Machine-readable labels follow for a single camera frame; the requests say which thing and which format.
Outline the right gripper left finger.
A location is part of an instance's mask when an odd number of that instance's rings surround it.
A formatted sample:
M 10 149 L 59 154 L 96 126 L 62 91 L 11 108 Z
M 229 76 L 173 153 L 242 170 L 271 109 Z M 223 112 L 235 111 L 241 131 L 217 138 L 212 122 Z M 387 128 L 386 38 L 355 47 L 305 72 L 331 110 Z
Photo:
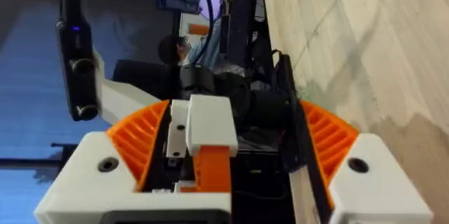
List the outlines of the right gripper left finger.
M 34 211 L 40 223 L 99 223 L 109 211 L 162 209 L 142 191 L 168 101 L 86 134 Z

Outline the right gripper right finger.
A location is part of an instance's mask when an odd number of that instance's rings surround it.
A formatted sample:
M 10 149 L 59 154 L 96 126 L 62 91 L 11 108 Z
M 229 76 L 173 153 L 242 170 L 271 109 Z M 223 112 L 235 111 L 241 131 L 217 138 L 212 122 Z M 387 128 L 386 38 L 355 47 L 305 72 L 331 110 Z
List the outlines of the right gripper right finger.
M 292 105 L 299 167 L 320 223 L 431 223 L 434 214 L 384 141 L 306 100 Z

